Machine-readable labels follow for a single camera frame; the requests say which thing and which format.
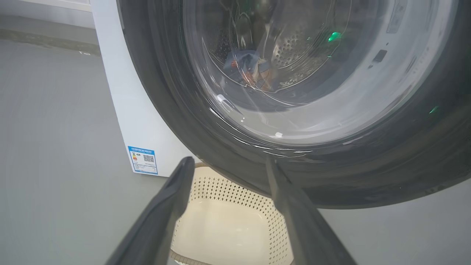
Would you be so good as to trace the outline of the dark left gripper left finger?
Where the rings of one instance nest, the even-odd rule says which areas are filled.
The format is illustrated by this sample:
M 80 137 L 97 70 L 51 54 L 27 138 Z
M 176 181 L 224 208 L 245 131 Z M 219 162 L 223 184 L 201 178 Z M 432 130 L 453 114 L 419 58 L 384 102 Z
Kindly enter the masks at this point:
M 108 265 L 165 265 L 190 198 L 195 160 L 184 157 L 112 253 Z

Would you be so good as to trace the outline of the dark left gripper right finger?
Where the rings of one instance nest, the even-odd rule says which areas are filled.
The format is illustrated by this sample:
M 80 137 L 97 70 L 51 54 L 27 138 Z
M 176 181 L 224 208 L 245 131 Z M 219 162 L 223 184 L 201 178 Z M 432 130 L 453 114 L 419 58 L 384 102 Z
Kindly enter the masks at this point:
M 284 216 L 297 265 L 355 265 L 356 261 L 306 193 L 285 175 L 276 159 L 266 160 L 272 200 Z

